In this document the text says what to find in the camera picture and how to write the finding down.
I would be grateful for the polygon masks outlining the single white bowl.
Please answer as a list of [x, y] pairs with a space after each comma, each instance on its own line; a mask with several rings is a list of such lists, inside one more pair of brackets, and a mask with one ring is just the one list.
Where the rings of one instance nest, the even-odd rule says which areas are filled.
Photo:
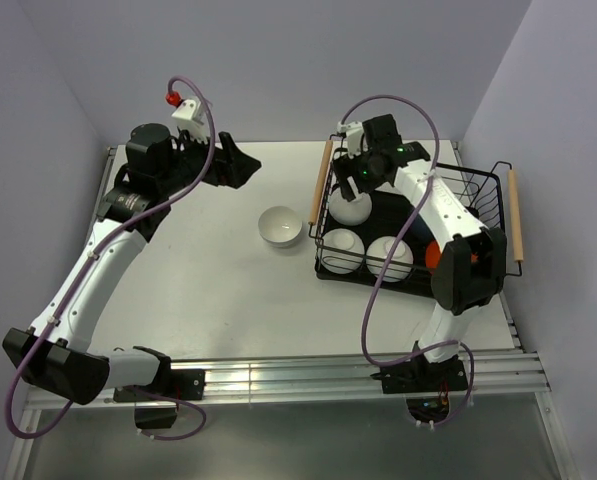
[[329, 272], [351, 274], [361, 266], [364, 255], [363, 241], [349, 229], [334, 229], [323, 237], [321, 262]]

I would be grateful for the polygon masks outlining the orange bowl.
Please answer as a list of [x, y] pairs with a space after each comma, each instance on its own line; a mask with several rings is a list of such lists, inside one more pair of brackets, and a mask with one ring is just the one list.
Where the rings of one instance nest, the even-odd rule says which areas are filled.
[[425, 266], [428, 269], [436, 269], [437, 265], [440, 261], [441, 251], [439, 248], [439, 244], [433, 240], [431, 241], [425, 250]]

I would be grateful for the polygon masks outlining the blue ceramic bowl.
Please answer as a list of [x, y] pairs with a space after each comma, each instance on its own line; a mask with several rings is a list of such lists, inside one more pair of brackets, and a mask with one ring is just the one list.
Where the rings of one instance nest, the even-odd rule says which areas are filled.
[[420, 241], [429, 242], [433, 239], [433, 234], [431, 233], [431, 230], [428, 228], [427, 224], [419, 217], [417, 217], [412, 222], [410, 230]]

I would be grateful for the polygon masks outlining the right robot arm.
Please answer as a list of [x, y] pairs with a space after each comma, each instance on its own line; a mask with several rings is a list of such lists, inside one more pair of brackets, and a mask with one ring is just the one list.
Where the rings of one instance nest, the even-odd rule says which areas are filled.
[[473, 318], [502, 289], [507, 238], [501, 228], [487, 227], [468, 210], [420, 143], [402, 140], [392, 115], [339, 123], [336, 132], [347, 147], [332, 163], [343, 198], [351, 201], [389, 184], [438, 244], [440, 258], [431, 274], [436, 305], [417, 342], [424, 357], [410, 368], [416, 386], [433, 389], [445, 377], [442, 362], [458, 353]]

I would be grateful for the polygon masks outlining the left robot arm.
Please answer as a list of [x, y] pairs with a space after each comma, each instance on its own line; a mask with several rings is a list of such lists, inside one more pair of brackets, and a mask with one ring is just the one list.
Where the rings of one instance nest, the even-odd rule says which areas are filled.
[[127, 161], [101, 201], [85, 249], [65, 283], [27, 329], [12, 328], [2, 346], [22, 379], [73, 403], [86, 405], [101, 391], [137, 385], [150, 399], [173, 386], [170, 358], [134, 347], [90, 353], [93, 333], [116, 286], [171, 211], [169, 199], [201, 180], [238, 189], [262, 167], [231, 135], [220, 144], [182, 130], [147, 123], [125, 145]]

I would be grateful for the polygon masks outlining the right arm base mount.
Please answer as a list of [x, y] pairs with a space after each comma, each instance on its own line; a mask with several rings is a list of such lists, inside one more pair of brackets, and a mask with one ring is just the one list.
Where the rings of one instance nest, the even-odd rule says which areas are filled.
[[441, 363], [429, 363], [424, 356], [395, 366], [381, 367], [371, 378], [381, 383], [382, 393], [425, 394], [406, 401], [409, 413], [423, 422], [444, 420], [450, 413], [449, 394], [468, 387], [463, 362], [454, 356]]

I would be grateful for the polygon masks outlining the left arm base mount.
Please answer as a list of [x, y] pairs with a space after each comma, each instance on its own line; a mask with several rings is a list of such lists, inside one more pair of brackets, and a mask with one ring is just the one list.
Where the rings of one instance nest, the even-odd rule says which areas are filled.
[[[166, 430], [171, 428], [178, 418], [181, 406], [179, 401], [198, 401], [203, 398], [205, 371], [202, 369], [173, 370], [169, 380], [161, 390], [154, 387], [124, 387], [115, 389], [115, 403], [133, 403], [134, 422], [137, 428], [144, 430]], [[161, 401], [166, 398], [170, 407], [139, 407], [138, 403]]]

